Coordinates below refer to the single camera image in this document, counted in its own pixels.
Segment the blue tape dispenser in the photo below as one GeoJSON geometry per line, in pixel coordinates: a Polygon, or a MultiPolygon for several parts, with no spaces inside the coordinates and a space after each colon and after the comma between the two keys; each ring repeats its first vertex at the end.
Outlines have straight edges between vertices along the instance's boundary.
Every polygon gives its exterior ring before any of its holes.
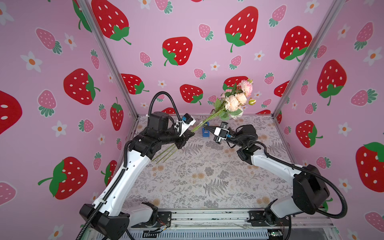
{"type": "Polygon", "coordinates": [[[210,137],[210,132],[209,130],[202,128],[202,137],[203,138],[209,138],[210,137]]]}

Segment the pink flower bouquet green stems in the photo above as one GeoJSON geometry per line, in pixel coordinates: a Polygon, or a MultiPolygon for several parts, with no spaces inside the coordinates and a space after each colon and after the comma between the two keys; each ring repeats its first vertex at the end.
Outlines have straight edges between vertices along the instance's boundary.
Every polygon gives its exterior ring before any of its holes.
{"type": "MultiPolygon", "coordinates": [[[[223,121],[226,121],[230,118],[236,119],[243,115],[244,106],[253,105],[255,102],[250,98],[251,93],[253,92],[253,81],[251,79],[243,80],[233,80],[230,85],[225,85],[224,92],[222,95],[213,100],[213,112],[205,120],[201,121],[196,127],[191,131],[194,133],[200,128],[204,128],[207,123],[215,118],[220,118],[223,121]]],[[[165,95],[169,98],[173,105],[174,112],[177,116],[177,120],[181,120],[182,116],[177,110],[176,104],[171,97],[171,95],[165,91],[158,92],[153,97],[150,106],[149,106],[149,115],[152,114],[153,105],[157,97],[165,95]]]]}

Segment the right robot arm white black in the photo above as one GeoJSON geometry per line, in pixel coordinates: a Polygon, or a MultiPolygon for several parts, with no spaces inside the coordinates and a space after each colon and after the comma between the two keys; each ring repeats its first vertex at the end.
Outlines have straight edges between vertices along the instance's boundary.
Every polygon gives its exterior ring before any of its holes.
{"type": "Polygon", "coordinates": [[[303,167],[272,156],[267,146],[258,140],[252,125],[244,125],[233,131],[223,122],[220,126],[205,126],[205,129],[214,135],[216,143],[225,141],[238,146],[237,154],[242,161],[271,172],[293,187],[291,195],[274,200],[265,208],[264,220],[268,225],[275,226],[279,220],[301,213],[319,213],[333,219],[341,219],[347,215],[346,198],[335,184],[323,177],[313,165],[303,167]],[[335,191],[341,201],[342,209],[338,214],[320,209],[330,196],[329,188],[335,191]]]}

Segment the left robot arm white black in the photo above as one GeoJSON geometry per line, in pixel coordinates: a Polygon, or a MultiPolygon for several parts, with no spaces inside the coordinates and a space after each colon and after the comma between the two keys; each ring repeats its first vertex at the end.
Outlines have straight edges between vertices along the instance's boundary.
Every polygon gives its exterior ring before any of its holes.
{"type": "Polygon", "coordinates": [[[194,133],[189,127],[196,120],[185,114],[169,127],[169,114],[154,112],[148,116],[147,126],[124,146],[123,163],[103,193],[92,203],[85,204],[80,215],[86,221],[77,239],[83,238],[88,228],[110,240],[120,239],[129,228],[143,224],[152,227],[158,222],[158,208],[143,202],[122,212],[123,204],[142,170],[150,163],[163,145],[175,144],[181,149],[194,133]]]}

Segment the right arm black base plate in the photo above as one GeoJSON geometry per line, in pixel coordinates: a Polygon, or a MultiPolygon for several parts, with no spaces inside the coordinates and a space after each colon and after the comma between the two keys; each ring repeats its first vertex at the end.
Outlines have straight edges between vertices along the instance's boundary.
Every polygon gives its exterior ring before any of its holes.
{"type": "Polygon", "coordinates": [[[278,218],[272,212],[249,211],[247,223],[253,227],[288,227],[289,218],[278,218]]]}

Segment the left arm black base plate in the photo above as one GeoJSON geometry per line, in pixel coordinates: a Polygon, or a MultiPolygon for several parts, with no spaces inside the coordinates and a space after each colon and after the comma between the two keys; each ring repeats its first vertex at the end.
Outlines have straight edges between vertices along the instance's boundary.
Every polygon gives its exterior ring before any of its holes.
{"type": "Polygon", "coordinates": [[[172,220],[172,212],[160,211],[154,212],[150,219],[144,223],[138,223],[133,225],[131,228],[160,228],[162,226],[169,227],[172,220]]]}

